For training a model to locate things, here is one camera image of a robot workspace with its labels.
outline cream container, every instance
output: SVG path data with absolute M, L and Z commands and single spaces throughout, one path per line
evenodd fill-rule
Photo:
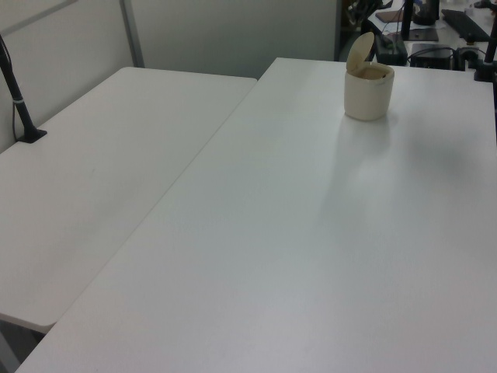
M 347 58 L 344 107 L 349 117 L 359 120 L 383 117 L 388 111 L 394 85 L 393 68 L 365 61 L 373 42 L 373 33 L 361 35 Z

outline white desk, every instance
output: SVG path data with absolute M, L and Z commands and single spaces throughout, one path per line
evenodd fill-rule
M 0 155 L 0 319 L 46 332 L 254 86 L 125 68 Z
M 344 73 L 276 60 L 19 373 L 495 372 L 492 85 Z

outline wall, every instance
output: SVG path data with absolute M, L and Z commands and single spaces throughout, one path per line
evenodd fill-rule
M 119 0 L 78 0 L 4 40 L 36 126 L 133 65 Z M 0 152 L 13 143 L 11 116 L 12 99 L 2 76 Z M 22 126 L 16 121 L 19 135 Z
M 259 78 L 276 57 L 333 60 L 337 0 L 128 0 L 144 65 Z

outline keyboard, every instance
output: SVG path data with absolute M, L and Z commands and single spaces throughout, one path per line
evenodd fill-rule
M 457 10 L 442 9 L 444 20 L 459 33 L 466 41 L 468 35 L 473 36 L 473 41 L 488 41 L 490 36 L 477 25 L 473 19 L 469 18 L 464 12 Z

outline open lid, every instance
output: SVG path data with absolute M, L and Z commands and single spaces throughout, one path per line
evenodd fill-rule
M 367 55 L 371 51 L 374 43 L 374 34 L 369 32 L 357 38 L 355 43 L 350 48 L 347 58 L 347 71 L 354 71 L 361 63 L 366 60 Z

